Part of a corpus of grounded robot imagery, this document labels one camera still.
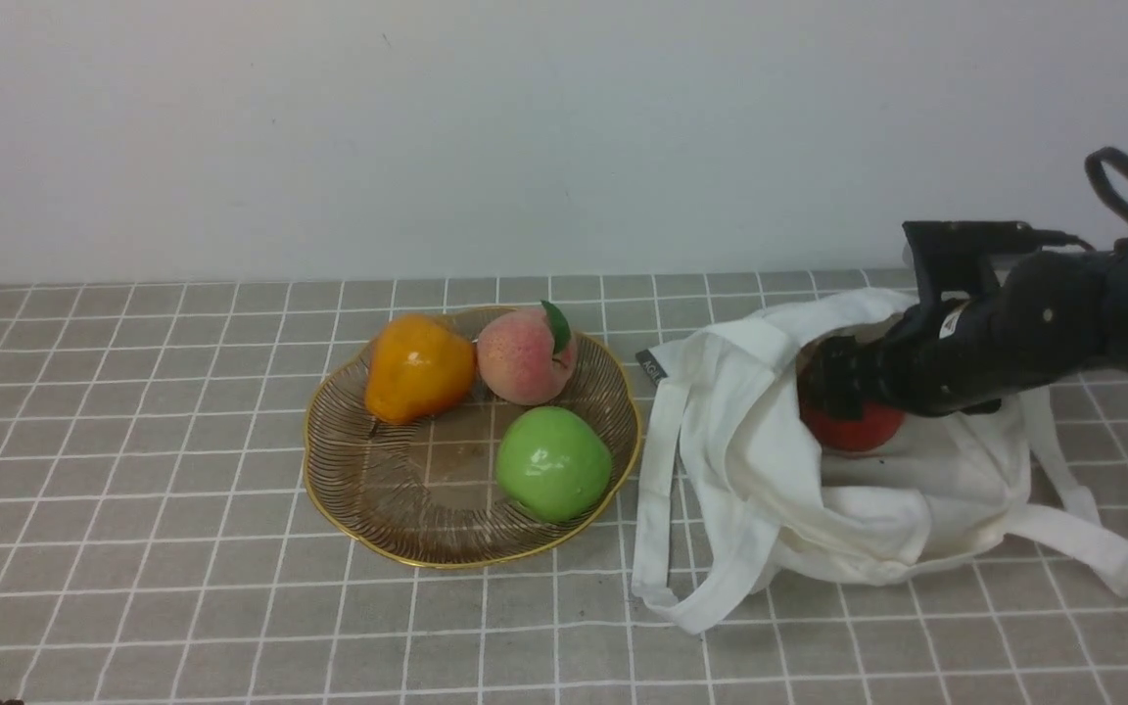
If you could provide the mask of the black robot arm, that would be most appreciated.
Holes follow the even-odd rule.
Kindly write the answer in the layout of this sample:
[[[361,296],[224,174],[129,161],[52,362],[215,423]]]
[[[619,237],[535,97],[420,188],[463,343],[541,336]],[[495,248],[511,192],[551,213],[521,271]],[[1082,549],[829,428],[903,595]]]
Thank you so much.
[[[1040,252],[999,277],[986,254],[914,254],[918,300],[876,340],[827,336],[797,397],[828,418],[876,404],[920,418],[992,414],[1070,374],[1128,374],[1128,252]]]

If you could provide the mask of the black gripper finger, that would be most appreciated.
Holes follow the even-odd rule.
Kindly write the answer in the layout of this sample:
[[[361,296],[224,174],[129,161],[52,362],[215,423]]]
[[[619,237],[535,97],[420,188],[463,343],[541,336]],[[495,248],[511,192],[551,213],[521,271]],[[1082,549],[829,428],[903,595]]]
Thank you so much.
[[[826,338],[809,356],[803,393],[812,409],[827,418],[860,421],[866,407],[883,400],[881,344],[856,338]]]

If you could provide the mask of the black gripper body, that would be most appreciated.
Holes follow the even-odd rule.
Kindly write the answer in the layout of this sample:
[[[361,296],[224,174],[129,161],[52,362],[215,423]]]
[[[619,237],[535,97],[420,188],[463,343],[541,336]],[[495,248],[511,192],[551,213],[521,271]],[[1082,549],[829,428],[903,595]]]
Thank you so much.
[[[920,301],[872,356],[882,404],[926,418],[990,412],[1103,347],[1100,253],[1038,253],[1004,280],[985,256],[914,261]]]

